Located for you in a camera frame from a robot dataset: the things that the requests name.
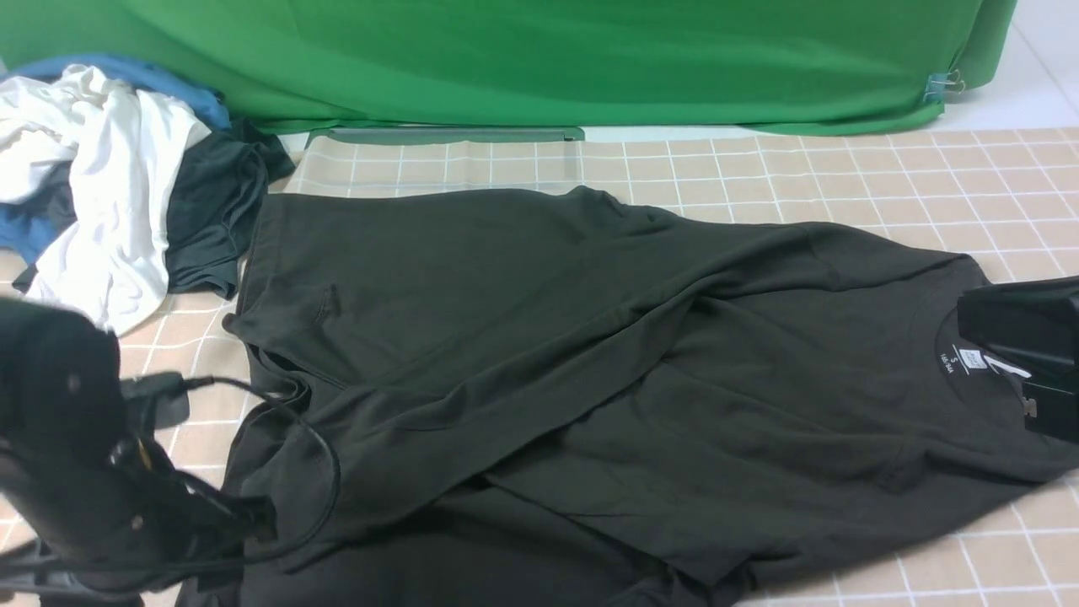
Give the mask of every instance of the crumpled white fabric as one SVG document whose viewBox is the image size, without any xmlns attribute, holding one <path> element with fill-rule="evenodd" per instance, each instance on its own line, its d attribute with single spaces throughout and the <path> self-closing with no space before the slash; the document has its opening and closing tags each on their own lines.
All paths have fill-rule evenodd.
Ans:
<svg viewBox="0 0 1079 607">
<path fill-rule="evenodd" d="M 165 213 L 176 174 L 185 150 L 207 135 L 183 101 L 133 91 L 94 67 L 70 66 L 52 84 L 0 82 L 0 170 L 23 168 L 0 196 L 71 160 L 78 220 L 38 259 L 27 298 L 120 335 L 148 319 L 168 288 Z"/>
</svg>

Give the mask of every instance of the black cable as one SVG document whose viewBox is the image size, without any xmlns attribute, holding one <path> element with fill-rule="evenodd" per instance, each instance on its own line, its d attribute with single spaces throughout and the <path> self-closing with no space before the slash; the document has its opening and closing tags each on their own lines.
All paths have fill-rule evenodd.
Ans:
<svg viewBox="0 0 1079 607">
<path fill-rule="evenodd" d="M 163 574 L 181 574 L 181 575 L 195 575 L 195 574 L 206 574 L 220 571 L 222 569 L 235 569 L 241 567 L 247 567 L 250 565 L 258 565 L 260 563 L 267 563 L 270 561 L 275 561 L 282 556 L 289 555 L 308 543 L 311 542 L 323 530 L 326 523 L 329 522 L 330 515 L 333 513 L 333 507 L 337 505 L 338 496 L 341 494 L 341 461 L 338 459 L 337 452 L 329 444 L 329 441 L 322 436 L 317 430 L 315 430 L 302 416 L 290 410 L 285 403 L 281 402 L 268 392 L 263 392 L 258 388 L 255 388 L 246 382 L 241 382 L 238 380 L 233 380 L 231 377 L 195 377 L 188 380 L 183 384 L 183 390 L 197 390 L 200 388 L 205 388 L 214 384 L 223 384 L 226 386 L 232 386 L 238 388 L 251 396 L 257 397 L 273 408 L 274 411 L 288 417 L 293 424 L 303 429 L 311 438 L 318 444 L 319 449 L 326 454 L 326 461 L 329 466 L 330 472 L 330 486 L 327 491 L 325 506 L 323 511 L 319 513 L 318 519 L 315 521 L 311 527 L 298 539 L 288 542 L 285 546 L 269 550 L 261 554 L 254 554 L 251 556 L 241 556 L 234 558 L 221 558 L 217 561 L 181 561 L 175 563 L 158 563 L 153 565 L 148 565 L 146 563 L 103 563 L 100 565 L 95 564 L 67 564 L 60 561 L 39 563 L 36 565 L 9 565 L 0 566 L 0 576 L 17 576 L 22 574 L 47 574 L 55 571 L 66 571 L 74 575 L 80 574 L 152 574 L 152 575 L 163 575 Z"/>
</svg>

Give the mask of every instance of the white tile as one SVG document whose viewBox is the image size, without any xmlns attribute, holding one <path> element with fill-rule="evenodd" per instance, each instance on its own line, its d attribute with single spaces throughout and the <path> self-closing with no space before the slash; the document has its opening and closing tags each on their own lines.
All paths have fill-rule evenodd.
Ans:
<svg viewBox="0 0 1079 607">
<path fill-rule="evenodd" d="M 1012 25 L 1060 85 L 1071 108 L 1079 111 L 1079 43 L 1075 0 L 1022 0 Z"/>
<path fill-rule="evenodd" d="M 948 99 L 944 115 L 928 129 L 1053 128 L 1077 124 L 1079 112 L 1012 26 L 993 81 Z"/>
</svg>

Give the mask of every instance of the black device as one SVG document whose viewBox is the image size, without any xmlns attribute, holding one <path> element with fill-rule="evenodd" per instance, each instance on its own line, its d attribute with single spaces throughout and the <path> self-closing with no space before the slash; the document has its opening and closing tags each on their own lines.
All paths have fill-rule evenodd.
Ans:
<svg viewBox="0 0 1079 607">
<path fill-rule="evenodd" d="M 114 335 L 82 316 L 0 298 L 0 491 L 38 538 L 0 554 L 0 599 L 25 592 L 43 607 L 140 606 L 139 594 L 195 577 L 200 589 L 312 539 L 339 489 L 337 456 L 296 412 L 230 378 L 165 373 L 121 381 Z M 188 417 L 187 392 L 210 384 L 249 390 L 327 451 L 326 509 L 289 546 L 273 505 L 226 495 L 177 470 L 154 430 Z"/>
<path fill-rule="evenodd" d="M 1029 377 L 1022 381 L 1027 430 L 1079 443 L 1079 278 L 999 284 L 967 291 L 959 335 Z"/>
</svg>

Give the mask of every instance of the green backdrop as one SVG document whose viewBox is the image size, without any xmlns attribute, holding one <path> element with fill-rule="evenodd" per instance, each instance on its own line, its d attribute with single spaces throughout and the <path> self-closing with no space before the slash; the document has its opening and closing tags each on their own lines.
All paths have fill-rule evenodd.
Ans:
<svg viewBox="0 0 1079 607">
<path fill-rule="evenodd" d="M 114 52 L 276 130 L 331 124 L 916 126 L 996 68 L 1016 0 L 25 0 L 9 66 Z"/>
</svg>

